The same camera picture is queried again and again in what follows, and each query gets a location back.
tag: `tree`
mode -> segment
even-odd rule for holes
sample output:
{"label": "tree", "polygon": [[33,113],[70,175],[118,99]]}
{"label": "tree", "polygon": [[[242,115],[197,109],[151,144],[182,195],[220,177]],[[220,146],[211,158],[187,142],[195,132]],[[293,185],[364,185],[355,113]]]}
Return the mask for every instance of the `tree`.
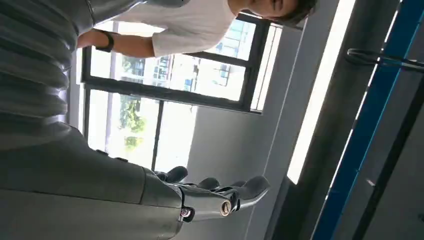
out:
{"label": "tree", "polygon": [[[140,134],[145,129],[145,119],[138,115],[140,110],[140,98],[122,95],[120,98],[120,129],[124,129],[133,134]],[[124,139],[127,151],[133,151],[143,142],[140,136],[126,136]]]}
{"label": "tree", "polygon": [[135,58],[132,56],[122,56],[122,68],[129,74],[144,76],[145,58]]}

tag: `person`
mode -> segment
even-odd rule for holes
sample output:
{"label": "person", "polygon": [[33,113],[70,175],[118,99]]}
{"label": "person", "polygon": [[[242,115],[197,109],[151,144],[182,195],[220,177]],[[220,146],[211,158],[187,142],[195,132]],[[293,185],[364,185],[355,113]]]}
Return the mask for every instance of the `person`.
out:
{"label": "person", "polygon": [[309,15],[316,1],[190,0],[179,8],[138,4],[114,20],[144,23],[165,30],[152,37],[142,37],[92,29],[78,38],[77,47],[95,46],[135,58],[201,52],[217,45],[243,10],[283,25],[293,25]]}

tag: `hand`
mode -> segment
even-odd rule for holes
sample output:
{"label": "hand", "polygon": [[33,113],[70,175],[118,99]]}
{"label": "hand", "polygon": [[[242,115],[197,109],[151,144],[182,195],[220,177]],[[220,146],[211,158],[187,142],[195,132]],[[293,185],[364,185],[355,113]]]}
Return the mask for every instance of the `hand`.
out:
{"label": "hand", "polygon": [[105,47],[108,45],[108,37],[103,33],[94,29],[82,34],[78,37],[77,48],[85,48],[89,46]]}
{"label": "hand", "polygon": [[94,31],[90,30],[78,37],[76,47],[85,48],[94,45]]}

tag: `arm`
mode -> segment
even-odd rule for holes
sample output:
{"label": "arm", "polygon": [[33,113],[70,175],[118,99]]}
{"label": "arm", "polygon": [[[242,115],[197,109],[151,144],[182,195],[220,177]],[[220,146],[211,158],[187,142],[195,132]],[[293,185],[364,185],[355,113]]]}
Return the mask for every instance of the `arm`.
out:
{"label": "arm", "polygon": [[[151,37],[136,35],[112,34],[114,40],[113,51],[129,57],[151,58],[155,56]],[[78,48],[88,46],[105,47],[108,37],[101,32],[91,30],[78,38]]]}

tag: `robotic arm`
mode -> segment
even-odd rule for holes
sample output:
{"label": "robotic arm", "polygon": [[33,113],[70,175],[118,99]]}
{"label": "robotic arm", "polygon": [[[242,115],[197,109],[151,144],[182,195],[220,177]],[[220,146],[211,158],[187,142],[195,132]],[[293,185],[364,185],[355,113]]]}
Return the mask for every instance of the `robotic arm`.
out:
{"label": "robotic arm", "polygon": [[111,158],[57,120],[78,35],[140,2],[0,0],[0,239],[167,240],[184,222],[225,218],[268,191],[262,176],[182,183],[185,168]]}

